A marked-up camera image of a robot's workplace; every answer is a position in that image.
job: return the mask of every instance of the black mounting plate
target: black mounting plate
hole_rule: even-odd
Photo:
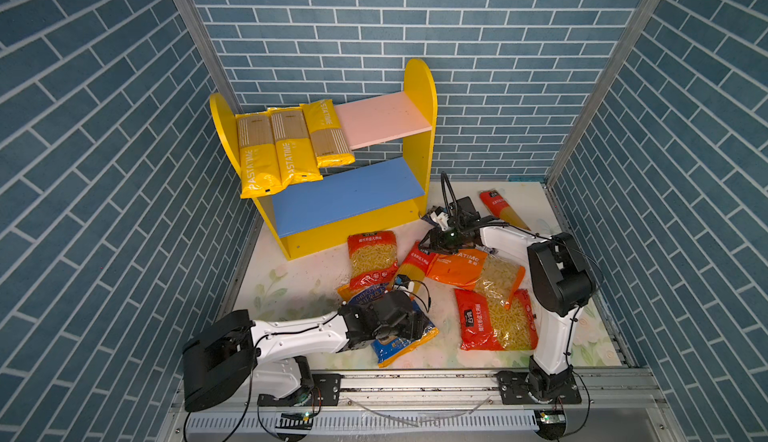
[[[339,405],[339,390],[341,388],[341,374],[312,374],[315,387],[320,390],[322,405],[326,407]],[[275,399],[271,395],[259,395],[259,407],[310,407],[312,397],[307,398],[302,404],[294,405],[291,399]]]
[[[497,374],[498,390],[502,395],[504,405],[542,404],[552,405],[552,400],[542,401],[534,399],[528,391],[528,372],[515,372],[513,370],[501,370]],[[581,395],[574,376],[568,379],[560,395],[562,404],[581,404]]]

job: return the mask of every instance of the black logo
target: black logo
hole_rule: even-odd
[[[464,326],[475,327],[475,315],[472,313],[471,309],[464,311]]]

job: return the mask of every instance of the blue brick wall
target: blue brick wall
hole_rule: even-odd
[[[541,179],[639,0],[195,1],[247,110],[401,91],[420,57],[440,104],[433,171]]]
[[[689,440],[768,428],[768,0],[662,0],[554,186]]]
[[[153,440],[254,205],[171,0],[0,0],[0,440]]]

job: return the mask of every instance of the metal beam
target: metal beam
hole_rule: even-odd
[[[226,76],[224,66],[221,64],[214,43],[210,40],[208,31],[205,28],[203,19],[200,18],[200,14],[197,12],[197,6],[194,4],[194,1],[174,0],[174,4],[176,4],[176,9],[178,9],[184,24],[187,25],[187,31],[189,31],[197,51],[203,58],[203,63],[208,68],[208,73],[214,80],[216,89],[224,96],[226,103],[230,105],[233,112],[242,113],[243,108],[240,107],[240,103],[237,101],[232,84],[230,84],[230,80]]]
[[[584,102],[584,106],[581,108],[571,128],[571,133],[563,141],[563,145],[558,152],[558,155],[554,158],[552,166],[547,171],[547,185],[552,186],[554,182],[560,177],[560,174],[565,168],[565,164],[571,157],[571,154],[576,149],[578,141],[581,140],[581,136],[589,127],[595,113],[600,108],[600,104],[603,103],[606,94],[610,86],[614,83],[616,76],[618,75],[624,62],[632,51],[635,43],[640,38],[640,34],[645,29],[645,25],[648,24],[650,16],[654,13],[656,6],[659,5],[661,0],[640,0],[638,8],[632,13],[627,22],[627,27],[621,34],[614,51],[611,53],[608,63],[605,65],[605,69],[600,73],[598,80],[594,83],[594,89],[592,93],[587,97],[587,101]]]

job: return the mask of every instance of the red pasta package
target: red pasta package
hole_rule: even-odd
[[[355,234],[346,240],[352,263],[350,289],[390,283],[397,272],[397,239],[391,230]]]
[[[509,301],[456,290],[463,351],[530,351],[538,344],[528,291],[514,291]]]

